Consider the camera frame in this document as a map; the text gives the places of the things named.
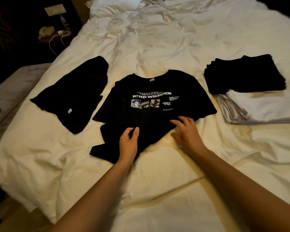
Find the white charging cable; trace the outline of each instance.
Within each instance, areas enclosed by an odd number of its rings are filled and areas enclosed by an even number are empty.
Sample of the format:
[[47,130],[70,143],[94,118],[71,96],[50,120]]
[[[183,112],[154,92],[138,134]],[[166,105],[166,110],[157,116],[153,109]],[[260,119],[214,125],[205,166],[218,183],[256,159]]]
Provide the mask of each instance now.
[[55,36],[61,36],[60,40],[62,42],[62,44],[64,45],[64,47],[66,48],[66,45],[63,43],[62,41],[62,38],[65,37],[65,36],[69,36],[71,34],[70,31],[58,31],[59,34],[57,35],[54,35],[52,36],[52,38],[50,39],[50,41],[48,42],[48,45],[49,45],[49,48],[51,49],[51,51],[58,57],[58,55],[52,50],[52,48],[50,47],[50,42],[52,41],[52,39],[55,37]]

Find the light switch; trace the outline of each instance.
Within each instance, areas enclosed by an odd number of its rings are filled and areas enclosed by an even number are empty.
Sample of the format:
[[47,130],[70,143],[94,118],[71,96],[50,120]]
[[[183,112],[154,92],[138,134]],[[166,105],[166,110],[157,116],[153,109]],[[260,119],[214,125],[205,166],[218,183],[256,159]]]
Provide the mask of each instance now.
[[49,16],[66,13],[66,9],[64,8],[63,4],[46,7],[44,10]]

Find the pillow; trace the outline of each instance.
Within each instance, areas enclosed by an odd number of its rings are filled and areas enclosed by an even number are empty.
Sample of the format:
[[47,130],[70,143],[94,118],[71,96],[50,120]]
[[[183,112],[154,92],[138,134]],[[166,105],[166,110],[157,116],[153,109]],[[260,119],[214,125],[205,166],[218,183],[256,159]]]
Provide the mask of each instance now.
[[138,10],[144,4],[141,0],[91,0],[86,6],[90,8],[90,17],[102,18]]

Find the white duvet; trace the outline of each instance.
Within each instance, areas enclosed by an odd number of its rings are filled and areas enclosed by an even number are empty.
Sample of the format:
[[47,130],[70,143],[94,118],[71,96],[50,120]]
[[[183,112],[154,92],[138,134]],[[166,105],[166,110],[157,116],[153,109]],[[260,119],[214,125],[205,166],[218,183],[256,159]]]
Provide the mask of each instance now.
[[[109,63],[97,111],[115,81],[128,74],[152,78],[182,70],[207,90],[203,71],[211,60],[262,54],[273,56],[290,92],[290,19],[255,0],[152,0],[138,11],[92,19],[50,66],[0,141],[0,185],[28,210],[38,207],[56,222],[111,167],[89,156],[92,146],[103,143],[102,123],[91,120],[73,135],[29,101],[86,60],[101,55]],[[209,96],[218,113],[196,122],[206,146],[290,204],[290,124],[227,125]],[[169,132],[135,162],[111,231],[239,230]]]

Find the stack of black shirts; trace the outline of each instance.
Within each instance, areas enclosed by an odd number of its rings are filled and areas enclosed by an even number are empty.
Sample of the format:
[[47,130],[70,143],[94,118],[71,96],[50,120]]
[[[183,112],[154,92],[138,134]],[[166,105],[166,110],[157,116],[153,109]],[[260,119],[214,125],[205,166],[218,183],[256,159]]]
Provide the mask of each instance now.
[[226,94],[229,90],[240,93],[286,89],[285,78],[276,68],[270,54],[234,60],[216,58],[204,70],[211,94]]

